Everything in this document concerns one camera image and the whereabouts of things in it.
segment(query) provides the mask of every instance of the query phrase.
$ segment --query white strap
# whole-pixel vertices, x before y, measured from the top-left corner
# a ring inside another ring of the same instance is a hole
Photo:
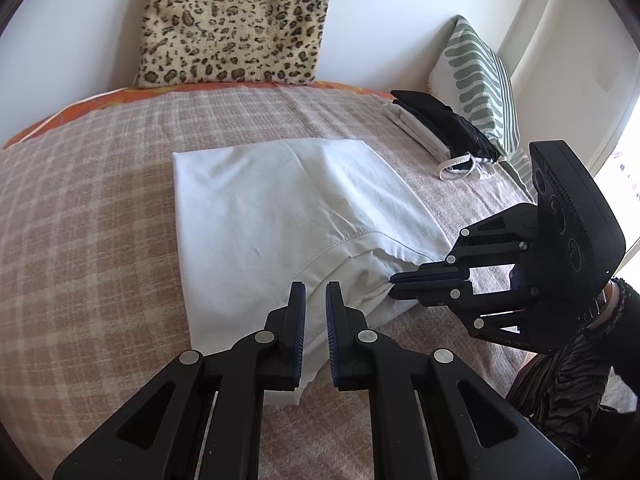
[[[448,176],[447,178],[442,177],[443,171],[448,170],[449,168],[457,164],[462,164],[463,162],[466,162],[468,160],[471,160],[471,168],[466,173],[455,173],[455,174],[450,174],[450,176]],[[455,158],[445,160],[444,162],[438,165],[436,170],[438,171],[438,176],[440,177],[440,180],[460,180],[461,178],[465,178],[469,176],[469,174],[472,173],[472,171],[475,168],[476,168],[476,160],[471,156],[470,153],[465,153],[465,155],[460,155]]]

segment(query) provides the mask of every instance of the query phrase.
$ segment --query white fabric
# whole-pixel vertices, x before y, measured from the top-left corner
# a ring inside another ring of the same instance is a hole
[[[427,150],[438,163],[437,173],[440,180],[459,180],[469,175],[474,175],[479,180],[494,176],[495,170],[491,163],[475,158],[470,153],[451,158],[451,150],[442,142],[436,134],[422,124],[412,113],[400,105],[388,103],[382,106],[386,116],[391,119],[402,131],[409,135]],[[468,170],[456,170],[453,168],[471,160],[472,166]]]
[[[174,153],[180,277],[193,348],[210,354],[260,330],[306,285],[297,402],[328,359],[324,290],[380,326],[415,301],[386,294],[395,272],[443,259],[444,232],[417,195],[359,140],[275,140]]]

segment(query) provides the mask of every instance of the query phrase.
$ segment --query orange fabric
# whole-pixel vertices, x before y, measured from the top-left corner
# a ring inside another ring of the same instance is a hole
[[[126,103],[132,103],[135,101],[141,101],[143,99],[150,99],[152,97],[156,97],[158,94],[166,94],[169,92],[193,92],[197,90],[218,90],[221,88],[231,88],[233,86],[243,85],[248,86],[250,88],[276,88],[277,83],[197,83],[197,84],[186,84],[186,85],[177,85],[177,86],[165,86],[162,88],[127,88],[124,90],[120,90],[119,92],[114,92],[113,94],[105,95],[102,97],[97,97],[95,99],[91,99],[90,101],[84,103],[78,103],[70,106],[61,112],[57,117],[55,117],[51,122],[47,123],[41,130],[37,131],[36,134],[32,135],[30,138],[34,139],[35,137],[39,137],[49,130],[62,126],[63,124],[67,124],[73,120],[76,120],[83,115],[93,112],[94,110],[101,110],[103,108],[107,108],[110,106],[117,106]],[[342,83],[330,83],[325,81],[317,81],[310,85],[311,88],[324,88],[324,89],[333,89],[333,90],[349,90],[351,92],[356,92],[358,94],[374,94],[382,97],[383,99],[393,99],[391,94],[387,94],[384,92],[377,92],[375,90],[369,90],[366,88],[360,88],[350,85],[344,85]],[[12,144],[16,144],[20,142],[25,137],[27,137],[33,130],[35,130],[38,126],[40,126],[47,119],[43,119],[38,121],[35,124],[32,124],[28,128],[21,131],[19,134],[13,136],[9,139],[4,145],[4,149],[8,148]]]

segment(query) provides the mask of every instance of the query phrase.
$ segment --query leopard print cushion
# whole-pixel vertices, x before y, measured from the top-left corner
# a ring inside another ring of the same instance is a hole
[[[316,75],[328,0],[147,0],[136,85]]]

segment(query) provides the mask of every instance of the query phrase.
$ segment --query plaid blanket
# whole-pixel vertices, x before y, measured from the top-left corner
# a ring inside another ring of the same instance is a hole
[[[461,227],[526,200],[497,168],[441,182],[431,156],[375,95],[335,89],[172,92],[95,110],[0,152],[0,420],[36,470],[57,464],[190,345],[175,239],[172,152],[264,140],[360,139],[455,240]],[[507,287],[503,268],[474,276]],[[414,307],[383,332],[446,346],[501,394],[520,351],[468,337],[446,307]],[[261,478],[372,477],[366,394],[340,394],[328,367],[299,406],[267,406]]]

